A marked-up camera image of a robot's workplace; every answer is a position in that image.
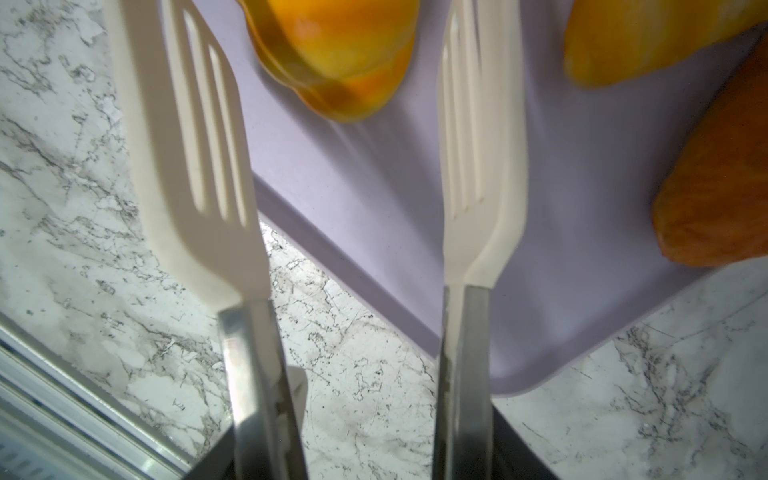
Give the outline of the steel tongs white tips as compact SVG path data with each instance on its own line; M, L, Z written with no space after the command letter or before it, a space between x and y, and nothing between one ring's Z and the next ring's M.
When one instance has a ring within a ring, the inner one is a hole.
M104 5L141 221L163 267L219 320L240 479L303 479L234 73L190 1ZM444 310L433 475L492 475L490 292L528 195L516 1L455 1L437 104Z

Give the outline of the yellow bun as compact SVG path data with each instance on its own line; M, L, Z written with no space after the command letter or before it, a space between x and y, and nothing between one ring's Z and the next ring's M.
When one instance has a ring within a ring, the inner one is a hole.
M416 39L417 1L243 1L262 67L317 115L364 120L394 96Z

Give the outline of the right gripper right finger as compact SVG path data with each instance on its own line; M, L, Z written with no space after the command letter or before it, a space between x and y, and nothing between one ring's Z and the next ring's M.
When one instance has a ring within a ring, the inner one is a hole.
M559 480L493 407L492 480Z

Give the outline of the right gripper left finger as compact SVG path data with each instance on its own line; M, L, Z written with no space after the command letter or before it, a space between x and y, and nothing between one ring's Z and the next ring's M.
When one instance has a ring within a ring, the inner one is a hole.
M235 480L234 450L234 429L230 427L183 480Z

